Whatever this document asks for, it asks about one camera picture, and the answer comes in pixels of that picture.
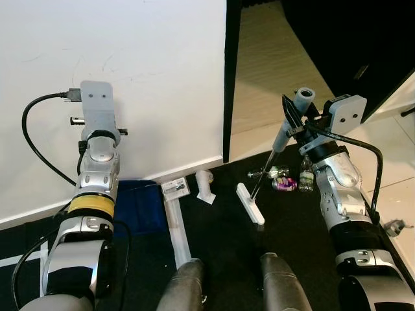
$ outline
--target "wooden floor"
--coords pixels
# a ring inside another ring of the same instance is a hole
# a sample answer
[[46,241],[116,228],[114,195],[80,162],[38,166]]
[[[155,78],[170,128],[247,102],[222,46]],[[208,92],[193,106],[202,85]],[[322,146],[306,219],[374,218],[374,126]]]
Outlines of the wooden floor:
[[294,91],[303,86],[316,91],[314,103],[319,109],[333,98],[285,19],[281,3],[244,8],[233,103],[231,160],[270,149],[268,141],[284,119],[282,94],[292,98]]

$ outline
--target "white wall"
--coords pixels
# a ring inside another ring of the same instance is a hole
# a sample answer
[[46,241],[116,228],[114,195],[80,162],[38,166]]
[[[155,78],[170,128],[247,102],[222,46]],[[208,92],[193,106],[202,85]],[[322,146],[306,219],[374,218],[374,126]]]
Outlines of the white wall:
[[409,78],[379,107],[375,113],[367,120],[374,121],[383,119],[398,113],[407,111],[415,106],[415,73]]
[[[221,156],[226,0],[38,0],[0,10],[0,221],[71,197],[31,151],[21,113],[82,80],[112,83],[121,177],[143,178]],[[42,102],[30,135],[76,178],[80,103]]]

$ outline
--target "white tube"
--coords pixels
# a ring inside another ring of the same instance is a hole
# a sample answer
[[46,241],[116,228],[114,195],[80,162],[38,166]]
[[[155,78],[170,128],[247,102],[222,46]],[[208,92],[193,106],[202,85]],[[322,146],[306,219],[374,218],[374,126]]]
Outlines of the white tube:
[[206,203],[212,204],[215,195],[210,192],[209,175],[211,172],[206,170],[198,170],[196,172],[197,186],[199,187],[199,194],[197,197]]

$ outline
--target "blue cloth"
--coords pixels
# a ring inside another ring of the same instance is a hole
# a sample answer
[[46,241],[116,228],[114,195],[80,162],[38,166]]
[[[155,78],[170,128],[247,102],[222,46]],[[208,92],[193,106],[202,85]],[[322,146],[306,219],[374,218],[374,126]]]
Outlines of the blue cloth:
[[[149,180],[122,180],[119,182],[114,220],[127,224],[133,235],[167,230],[160,186]],[[125,236],[117,226],[115,236]]]

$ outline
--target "clear bottle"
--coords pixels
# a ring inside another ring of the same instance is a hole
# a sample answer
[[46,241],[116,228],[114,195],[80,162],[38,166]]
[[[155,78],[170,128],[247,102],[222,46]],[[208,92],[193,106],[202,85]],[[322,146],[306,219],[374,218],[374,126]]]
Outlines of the clear bottle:
[[312,169],[313,163],[306,154],[301,163],[300,182],[298,183],[298,190],[301,192],[312,192],[314,186],[314,174]]
[[[258,178],[262,174],[263,170],[264,168],[260,168],[259,170],[253,170],[251,172],[248,172],[247,176],[249,178]],[[271,167],[267,176],[269,179],[273,179],[281,176],[288,176],[289,174],[290,168],[287,165],[279,165],[278,167]]]

